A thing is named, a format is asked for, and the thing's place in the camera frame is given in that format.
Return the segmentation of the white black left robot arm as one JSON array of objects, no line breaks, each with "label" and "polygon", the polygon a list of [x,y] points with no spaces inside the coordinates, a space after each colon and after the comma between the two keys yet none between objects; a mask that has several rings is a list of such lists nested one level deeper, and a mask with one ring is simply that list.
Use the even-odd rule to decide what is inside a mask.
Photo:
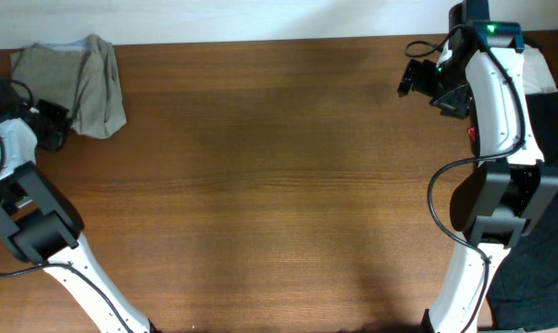
[{"label": "white black left robot arm", "polygon": [[81,215],[36,165],[37,149],[67,140],[68,110],[0,79],[0,241],[27,273],[57,280],[102,332],[156,333],[152,321],[119,291],[96,260]]}]

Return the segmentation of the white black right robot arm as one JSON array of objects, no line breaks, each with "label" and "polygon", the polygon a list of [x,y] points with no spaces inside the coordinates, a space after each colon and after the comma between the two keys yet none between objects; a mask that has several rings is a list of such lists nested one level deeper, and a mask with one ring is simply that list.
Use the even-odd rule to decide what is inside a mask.
[{"label": "white black right robot arm", "polygon": [[502,261],[530,234],[558,192],[558,168],[548,166],[527,110],[523,74],[526,44],[516,22],[495,21],[486,1],[464,0],[449,11],[449,32],[427,54],[410,54],[397,93],[429,97],[446,117],[474,122],[473,156],[451,162],[430,179],[433,190],[454,167],[473,172],[454,190],[451,228],[455,245],[436,301],[424,312],[427,333],[477,331],[477,318]]}]

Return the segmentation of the khaki green shorts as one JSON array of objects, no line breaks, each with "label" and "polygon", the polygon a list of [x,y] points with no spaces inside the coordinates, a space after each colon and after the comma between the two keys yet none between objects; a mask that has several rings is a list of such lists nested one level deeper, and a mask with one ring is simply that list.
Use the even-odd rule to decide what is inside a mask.
[{"label": "khaki green shorts", "polygon": [[19,95],[65,107],[80,135],[107,139],[127,123],[114,46],[96,34],[35,43],[11,54],[10,65],[11,79],[25,84]]}]

